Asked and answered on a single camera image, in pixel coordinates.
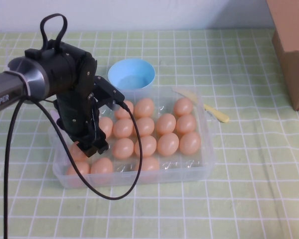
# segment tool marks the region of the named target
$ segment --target wooden spatula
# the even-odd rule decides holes
[[[183,96],[185,96],[185,97],[187,97],[187,98],[189,98],[191,101],[193,101],[194,103],[197,104],[197,102],[198,102],[197,96],[192,91],[183,90],[183,89],[180,89],[180,88],[177,88],[177,87],[173,87],[172,90],[179,93],[179,94],[181,94],[181,95],[183,95]],[[221,121],[223,123],[227,123],[229,121],[228,115],[212,108],[211,106],[204,104],[204,108],[205,108],[206,111],[212,112],[213,115],[219,121]]]

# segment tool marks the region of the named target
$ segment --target cardboard box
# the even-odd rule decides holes
[[[276,31],[272,42],[293,109],[299,111],[299,0],[267,0]]]

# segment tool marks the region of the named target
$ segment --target green grid mat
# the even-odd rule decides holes
[[[204,102],[231,121],[219,124],[218,162],[207,181],[138,185],[128,198],[109,202],[87,189],[60,186],[52,173],[50,124],[34,106],[24,106],[11,150],[11,238],[299,239],[299,112],[290,106],[272,34],[66,34],[64,41],[93,53],[98,75],[106,77],[119,60],[143,58],[155,67],[155,85],[195,85]],[[0,72],[7,58],[41,44],[39,33],[1,33]],[[1,238],[3,156],[12,112],[0,113]],[[114,196],[127,188],[101,191]]]

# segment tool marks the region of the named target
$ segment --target light blue bowl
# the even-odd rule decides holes
[[[108,72],[110,83],[119,90],[149,88],[154,81],[154,77],[154,67],[142,59],[119,61]]]

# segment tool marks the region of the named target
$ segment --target egg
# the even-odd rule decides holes
[[[192,114],[179,117],[176,123],[176,131],[180,134],[186,134],[196,129],[197,122]]]
[[[149,117],[138,119],[136,121],[136,125],[138,126],[141,137],[151,135],[155,127],[154,121]],[[133,134],[136,135],[135,127],[133,128]]]
[[[82,150],[80,150],[77,144],[78,142],[74,142],[69,148],[73,160],[75,162],[86,161],[88,157],[82,152]]]
[[[116,138],[127,138],[131,136],[133,126],[131,119],[119,119],[113,127],[113,134]]]
[[[137,164],[135,165],[134,170],[138,171],[139,166],[140,166],[140,162],[138,161]],[[158,160],[154,157],[143,158],[141,171],[154,171],[154,170],[159,170]]]
[[[134,108],[136,118],[144,118],[152,116],[154,112],[154,102],[150,98],[143,98],[137,102]]]
[[[172,114],[164,114],[159,117],[156,122],[156,131],[160,135],[172,133],[175,129],[175,125],[175,117]]]
[[[148,136],[141,137],[141,143],[142,143],[143,157],[149,157],[153,153],[155,153],[157,142],[153,136],[148,135]],[[135,143],[134,151],[135,154],[139,157],[140,156],[139,141]]]
[[[101,117],[99,127],[105,133],[106,138],[109,138],[113,130],[113,121],[109,117]]]
[[[109,158],[99,158],[92,164],[91,173],[113,173],[113,163]]]
[[[124,101],[124,103],[128,106],[128,108],[130,109],[131,113],[133,114],[134,112],[134,105],[132,102],[130,101]],[[125,118],[131,118],[130,114],[123,109],[122,107],[120,107],[117,111],[114,112],[114,116],[120,120],[120,119],[125,119]]]
[[[187,97],[178,99],[174,104],[174,113],[178,117],[183,115],[188,115],[191,113],[192,110],[193,110],[193,103]]]
[[[134,143],[129,138],[121,138],[113,145],[112,154],[117,159],[127,159],[134,152]]]
[[[87,162],[78,161],[75,162],[75,165],[82,175],[86,175],[90,173],[90,165]],[[72,165],[69,166],[66,175],[77,175]]]
[[[200,135],[197,132],[189,132],[180,139],[179,150],[185,155],[192,155],[197,152],[200,146]]]
[[[173,155],[179,145],[179,139],[174,133],[164,134],[157,143],[157,150],[162,156],[171,156]]]

